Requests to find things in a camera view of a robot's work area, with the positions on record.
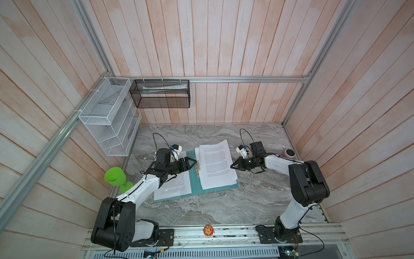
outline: document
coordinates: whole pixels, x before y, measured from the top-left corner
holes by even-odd
[[[196,157],[197,153],[203,190],[237,183],[236,170],[230,168],[233,161],[227,140],[215,145],[201,145],[195,150]]]
[[[185,151],[180,152],[180,158],[186,157]],[[173,178],[174,175],[169,175],[168,179]],[[176,178],[165,182],[159,189],[154,191],[154,200],[161,200],[191,193],[190,173],[188,171],[182,172]]]

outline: gray marble table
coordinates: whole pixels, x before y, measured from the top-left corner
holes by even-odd
[[[239,154],[236,147],[241,144],[240,128],[244,128],[255,141],[262,141],[267,152],[281,154],[290,144],[280,125],[260,124],[203,124],[203,125],[142,125],[126,168],[127,180],[134,184],[154,159],[153,132],[161,134],[170,145],[178,144],[183,151],[194,150],[202,144],[216,144],[227,139],[231,156],[235,161]],[[245,144],[250,136],[243,133]],[[161,137],[156,136],[158,148],[167,147]],[[237,171],[239,188],[216,191],[198,196],[153,203],[150,196],[137,210],[137,220],[151,219],[160,225],[204,225],[204,224],[273,224],[276,217],[287,208],[292,194],[289,177],[266,169],[261,174]],[[309,211],[304,222],[324,222],[318,207]]]

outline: black wire basket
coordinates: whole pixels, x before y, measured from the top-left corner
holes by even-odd
[[[134,80],[130,94],[137,108],[189,108],[188,80]]]

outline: red circular badge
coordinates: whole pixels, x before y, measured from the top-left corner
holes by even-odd
[[[211,225],[204,227],[204,235],[211,237],[214,234],[214,228]]]

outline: green cup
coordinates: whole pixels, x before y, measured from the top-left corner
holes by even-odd
[[[113,186],[119,186],[121,193],[127,192],[134,186],[132,182],[126,182],[126,176],[119,167],[109,169],[105,174],[105,181]]]

